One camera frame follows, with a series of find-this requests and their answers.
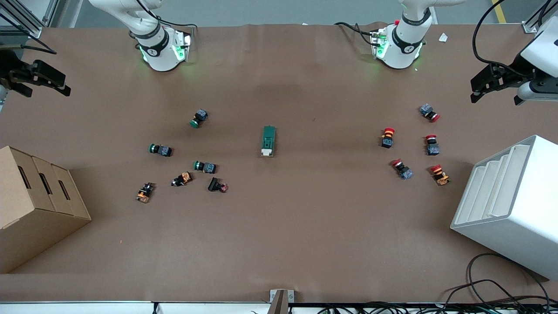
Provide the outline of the orange-bodied black push button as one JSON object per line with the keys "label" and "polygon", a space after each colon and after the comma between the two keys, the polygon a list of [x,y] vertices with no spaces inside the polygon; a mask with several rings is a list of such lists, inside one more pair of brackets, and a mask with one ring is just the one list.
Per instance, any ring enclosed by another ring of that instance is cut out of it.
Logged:
{"label": "orange-bodied black push button", "polygon": [[191,175],[190,172],[186,171],[186,172],[181,173],[179,176],[175,177],[171,181],[171,186],[172,187],[185,186],[185,185],[187,185],[187,183],[189,183],[192,180],[193,180],[193,176]]}
{"label": "orange-bodied black push button", "polygon": [[147,204],[155,190],[155,185],[152,182],[147,182],[142,185],[142,188],[137,192],[135,197],[136,201]]}

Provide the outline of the brown cardboard box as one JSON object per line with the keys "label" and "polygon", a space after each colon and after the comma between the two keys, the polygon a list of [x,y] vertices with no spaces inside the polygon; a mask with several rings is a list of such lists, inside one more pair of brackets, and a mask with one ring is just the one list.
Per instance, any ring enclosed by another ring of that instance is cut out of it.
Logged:
{"label": "brown cardboard box", "polygon": [[10,146],[0,149],[0,274],[90,221],[68,169]]}

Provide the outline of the green load switch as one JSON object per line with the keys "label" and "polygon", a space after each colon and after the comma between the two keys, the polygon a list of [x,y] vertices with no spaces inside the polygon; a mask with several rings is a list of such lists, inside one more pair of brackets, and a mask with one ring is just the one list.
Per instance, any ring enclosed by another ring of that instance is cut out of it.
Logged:
{"label": "green load switch", "polygon": [[274,126],[263,127],[261,155],[264,157],[273,157],[276,139],[276,128]]}

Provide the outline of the metal table edge bracket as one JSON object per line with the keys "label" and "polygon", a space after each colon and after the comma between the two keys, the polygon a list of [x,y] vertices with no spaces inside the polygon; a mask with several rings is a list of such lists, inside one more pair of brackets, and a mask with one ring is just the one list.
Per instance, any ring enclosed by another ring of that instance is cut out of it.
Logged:
{"label": "metal table edge bracket", "polygon": [[267,314],[293,314],[289,305],[295,302],[295,290],[275,289],[269,291],[270,306]]}

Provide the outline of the red mushroom button orange body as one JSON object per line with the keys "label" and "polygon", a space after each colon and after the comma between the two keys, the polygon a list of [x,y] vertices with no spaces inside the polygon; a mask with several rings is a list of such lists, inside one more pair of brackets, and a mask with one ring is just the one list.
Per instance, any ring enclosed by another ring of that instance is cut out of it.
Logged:
{"label": "red mushroom button orange body", "polygon": [[440,164],[430,167],[430,171],[438,186],[443,186],[451,182],[449,176],[443,171]]}

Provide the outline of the aluminium frame profile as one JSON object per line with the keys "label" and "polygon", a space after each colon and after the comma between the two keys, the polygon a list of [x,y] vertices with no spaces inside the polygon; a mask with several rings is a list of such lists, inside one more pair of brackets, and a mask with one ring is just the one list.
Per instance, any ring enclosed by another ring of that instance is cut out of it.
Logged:
{"label": "aluminium frame profile", "polygon": [[525,34],[536,33],[552,17],[558,17],[558,0],[542,0],[536,10],[522,20],[521,26]]}
{"label": "aluminium frame profile", "polygon": [[60,0],[0,0],[0,35],[20,35],[26,30],[40,37],[52,24]]}

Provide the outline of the white stepped plastic rack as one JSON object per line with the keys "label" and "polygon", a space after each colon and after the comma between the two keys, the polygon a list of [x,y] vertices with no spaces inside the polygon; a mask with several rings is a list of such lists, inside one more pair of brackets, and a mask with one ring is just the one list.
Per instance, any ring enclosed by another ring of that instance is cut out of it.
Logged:
{"label": "white stepped plastic rack", "polygon": [[558,144],[533,135],[476,163],[450,228],[558,281]]}

